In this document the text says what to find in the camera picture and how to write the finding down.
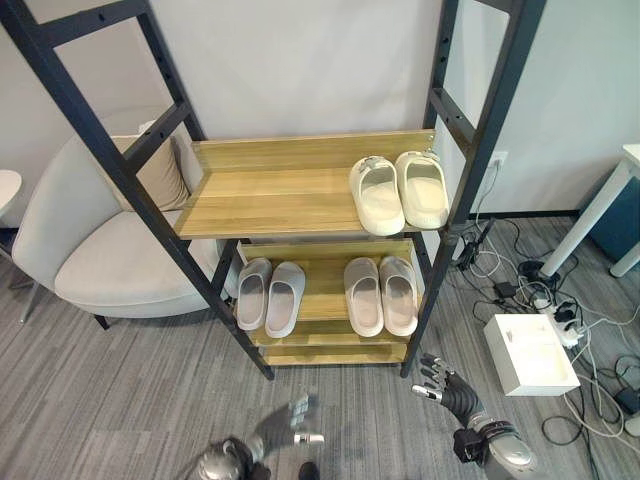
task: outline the gray carpet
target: gray carpet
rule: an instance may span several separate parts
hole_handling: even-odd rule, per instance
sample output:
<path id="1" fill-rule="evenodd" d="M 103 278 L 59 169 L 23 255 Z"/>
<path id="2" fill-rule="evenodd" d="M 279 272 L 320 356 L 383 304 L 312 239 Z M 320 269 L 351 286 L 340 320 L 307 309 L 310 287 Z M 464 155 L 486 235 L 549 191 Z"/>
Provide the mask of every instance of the gray carpet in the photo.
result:
<path id="1" fill-rule="evenodd" d="M 565 218 L 518 223 L 521 248 L 530 254 L 556 246 L 571 225 Z M 498 222 L 491 238 L 503 254 L 522 260 L 512 250 L 511 225 Z M 640 302 L 640 272 L 609 276 L 608 261 L 590 241 L 576 254 L 580 266 L 564 290 L 615 319 L 629 318 Z M 454 457 L 453 417 L 410 393 L 411 380 L 420 380 L 417 368 L 407 380 L 396 366 L 280 368 L 269 382 L 208 312 L 111 319 L 112 328 L 103 332 L 90 315 L 46 290 L 20 326 L 27 290 L 7 288 L 15 275 L 0 260 L 2 479 L 177 478 L 210 439 L 248 435 L 262 415 L 307 391 L 320 395 L 326 444 L 269 458 L 275 479 L 297 478 L 307 459 L 319 464 L 323 479 L 484 478 Z M 560 398 L 502 395 L 482 325 L 471 315 L 480 297 L 457 272 L 447 280 L 423 349 L 449 359 L 488 410 L 519 427 L 551 478 L 591 478 L 581 440 L 555 447 L 541 434 L 545 417 L 568 413 Z M 478 315 L 489 318 L 491 309 L 479 305 Z M 640 321 L 625 329 L 636 353 L 639 331 Z M 630 350 L 617 328 L 604 325 L 594 329 L 593 349 L 602 366 Z M 571 433 L 566 427 L 553 432 Z M 640 440 L 630 441 L 640 447 Z M 638 478 L 638 455 L 616 440 L 595 438 L 593 444 L 602 478 Z"/>

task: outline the wooden board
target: wooden board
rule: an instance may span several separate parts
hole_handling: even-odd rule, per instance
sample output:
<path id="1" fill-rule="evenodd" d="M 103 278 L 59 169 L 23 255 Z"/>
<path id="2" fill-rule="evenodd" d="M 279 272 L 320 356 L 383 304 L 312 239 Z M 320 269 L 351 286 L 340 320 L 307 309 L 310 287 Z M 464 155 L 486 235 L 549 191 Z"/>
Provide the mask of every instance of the wooden board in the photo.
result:
<path id="1" fill-rule="evenodd" d="M 264 359 L 274 366 L 402 363 L 406 351 L 406 345 L 269 347 Z"/>
<path id="2" fill-rule="evenodd" d="M 214 173 L 189 200 L 175 230 L 183 239 L 365 233 L 349 170 Z"/>
<path id="3" fill-rule="evenodd" d="M 183 239 L 364 233 L 349 172 L 360 158 L 424 150 L 433 131 L 199 142 L 205 168 L 176 222 Z M 407 225 L 405 231 L 417 229 Z"/>
<path id="4" fill-rule="evenodd" d="M 306 285 L 298 322 L 346 320 L 349 318 L 344 296 L 344 268 L 356 257 L 370 257 L 379 262 L 383 256 L 396 255 L 411 262 L 410 240 L 377 240 L 370 242 L 299 243 L 242 245 L 251 260 L 266 257 L 274 268 L 288 260 L 305 271 Z"/>
<path id="5" fill-rule="evenodd" d="M 193 150 L 205 170 L 351 168 L 369 155 L 395 162 L 409 150 L 431 145 L 434 130 L 350 133 L 308 137 L 194 142 Z"/>
<path id="6" fill-rule="evenodd" d="M 393 345 L 406 344 L 410 337 L 397 337 L 383 330 L 375 337 L 361 337 L 351 328 L 348 320 L 327 322 L 299 322 L 285 338 L 271 338 L 264 328 L 249 337 L 258 346 L 323 346 L 323 345 Z"/>

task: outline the power strip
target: power strip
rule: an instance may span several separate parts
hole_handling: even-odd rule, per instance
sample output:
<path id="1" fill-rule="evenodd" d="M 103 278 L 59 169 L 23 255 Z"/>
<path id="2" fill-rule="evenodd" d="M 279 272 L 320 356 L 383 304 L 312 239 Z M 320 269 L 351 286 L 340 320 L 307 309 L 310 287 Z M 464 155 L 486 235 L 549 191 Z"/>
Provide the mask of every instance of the power strip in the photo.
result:
<path id="1" fill-rule="evenodd" d="M 556 313 L 557 307 L 555 305 L 549 305 L 549 301 L 546 298 L 536 298 L 533 300 L 533 306 L 536 308 L 538 313 L 549 317 L 549 321 L 551 325 L 553 325 L 553 329 L 556 331 L 560 342 L 565 348 L 572 348 L 578 345 L 578 340 L 583 337 L 583 334 L 578 333 L 574 327 L 565 329 L 567 326 L 566 323 L 559 323 L 556 321 L 554 314 Z"/>

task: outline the white slipper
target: white slipper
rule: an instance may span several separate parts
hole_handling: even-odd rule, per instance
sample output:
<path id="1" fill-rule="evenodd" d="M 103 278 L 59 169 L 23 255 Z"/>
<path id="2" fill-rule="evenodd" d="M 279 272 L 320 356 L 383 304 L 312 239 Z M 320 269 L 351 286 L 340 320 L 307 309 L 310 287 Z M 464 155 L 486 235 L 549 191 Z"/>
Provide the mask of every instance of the white slipper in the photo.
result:
<path id="1" fill-rule="evenodd" d="M 416 274 L 400 257 L 384 257 L 380 262 L 384 326 L 393 335 L 411 335 L 418 326 Z"/>
<path id="2" fill-rule="evenodd" d="M 273 271 L 265 330 L 272 338 L 289 335 L 296 326 L 304 292 L 304 270 L 293 262 L 282 262 Z"/>
<path id="3" fill-rule="evenodd" d="M 363 337 L 379 334 L 384 320 L 375 262 L 366 257 L 351 260 L 344 269 L 344 288 L 353 330 Z"/>
<path id="4" fill-rule="evenodd" d="M 384 157 L 359 160 L 349 174 L 349 186 L 358 218 L 367 232 L 385 236 L 404 228 L 393 163 Z"/>
<path id="5" fill-rule="evenodd" d="M 238 275 L 238 327 L 242 330 L 255 330 L 264 324 L 271 270 L 269 260 L 254 258 Z"/>
<path id="6" fill-rule="evenodd" d="M 438 162 L 431 152 L 405 152 L 396 160 L 402 210 L 407 222 L 418 228 L 440 228 L 449 216 L 449 198 Z"/>

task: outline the white box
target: white box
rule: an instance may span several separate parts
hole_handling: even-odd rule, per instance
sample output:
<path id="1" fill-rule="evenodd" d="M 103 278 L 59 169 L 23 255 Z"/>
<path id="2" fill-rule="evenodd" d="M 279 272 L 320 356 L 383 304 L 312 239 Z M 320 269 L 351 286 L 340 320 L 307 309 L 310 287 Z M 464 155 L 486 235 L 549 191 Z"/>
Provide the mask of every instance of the white box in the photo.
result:
<path id="1" fill-rule="evenodd" d="M 557 396 L 580 386 L 547 315 L 494 315 L 484 327 L 507 396 Z"/>

